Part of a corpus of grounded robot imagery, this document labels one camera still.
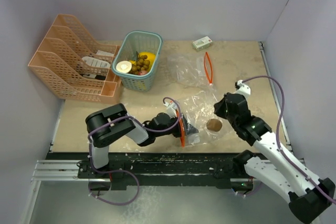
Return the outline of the brown fake mushroom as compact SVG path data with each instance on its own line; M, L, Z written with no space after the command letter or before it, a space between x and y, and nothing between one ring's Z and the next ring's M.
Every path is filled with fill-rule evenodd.
M209 119L206 123L206 128L209 131L219 132L223 127L223 124L218 119Z

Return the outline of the clear bag of mushrooms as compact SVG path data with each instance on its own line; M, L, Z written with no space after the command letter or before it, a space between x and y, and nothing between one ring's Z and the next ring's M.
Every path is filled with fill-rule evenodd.
M220 140L230 132L230 126L214 114L214 104L217 102L214 94L209 91L200 91L194 95L178 100L182 114L187 117L199 133L185 136L185 146L208 144ZM218 119L223 127L219 132L209 131L206 123L209 119Z

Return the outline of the clear zip bag red seal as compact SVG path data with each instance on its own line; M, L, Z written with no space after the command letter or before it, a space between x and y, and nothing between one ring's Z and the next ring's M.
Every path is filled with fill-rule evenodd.
M208 52L200 54L175 54L167 59L169 73L178 83L208 89L214 87L214 72Z

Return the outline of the pink fake mushroom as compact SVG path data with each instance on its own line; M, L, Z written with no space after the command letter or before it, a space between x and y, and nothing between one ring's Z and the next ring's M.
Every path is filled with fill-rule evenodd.
M148 72L146 70L141 70L139 71L138 75L139 76L143 76L143 75L146 75Z

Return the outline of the brown longan fruit cluster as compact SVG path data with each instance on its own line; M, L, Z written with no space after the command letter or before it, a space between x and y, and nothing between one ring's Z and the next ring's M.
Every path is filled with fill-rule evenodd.
M139 56L139 53L137 52L136 60L130 60L130 62L133 64L132 70L130 71L131 74L138 75L139 71L146 70L149 72L150 70L150 61L146 60L147 56Z

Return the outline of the beige fake mushroom slice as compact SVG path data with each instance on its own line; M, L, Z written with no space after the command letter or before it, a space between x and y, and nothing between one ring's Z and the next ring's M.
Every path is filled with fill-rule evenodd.
M133 64L130 61L120 61L116 64L116 71L119 73L129 73L132 70Z

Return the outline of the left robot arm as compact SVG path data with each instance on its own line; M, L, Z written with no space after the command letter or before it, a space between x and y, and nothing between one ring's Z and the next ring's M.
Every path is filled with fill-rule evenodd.
M140 147L151 145L158 137L173 135L185 143L188 137L196 138L199 130L179 111L174 102L165 102L165 112L158 113L151 120L139 122L119 103L86 117L89 139L90 173L96 178L108 172L109 146L126 136Z

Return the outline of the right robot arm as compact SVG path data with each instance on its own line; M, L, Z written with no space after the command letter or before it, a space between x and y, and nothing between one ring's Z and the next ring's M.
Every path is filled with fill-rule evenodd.
M335 183L310 171L282 143L278 143L271 127L251 114L242 94L225 94L214 104L214 113L226 119L239 138L269 161L265 164L252 152L242 152L236 156L233 166L238 177L249 175L267 185L286 201L302 223L312 223L331 206Z

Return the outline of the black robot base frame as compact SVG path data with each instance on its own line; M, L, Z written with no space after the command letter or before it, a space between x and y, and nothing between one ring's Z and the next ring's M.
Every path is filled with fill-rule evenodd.
M79 161L78 177L93 190L128 186L215 187L245 192L258 187L235 162L236 153L110 153L109 164L93 169Z

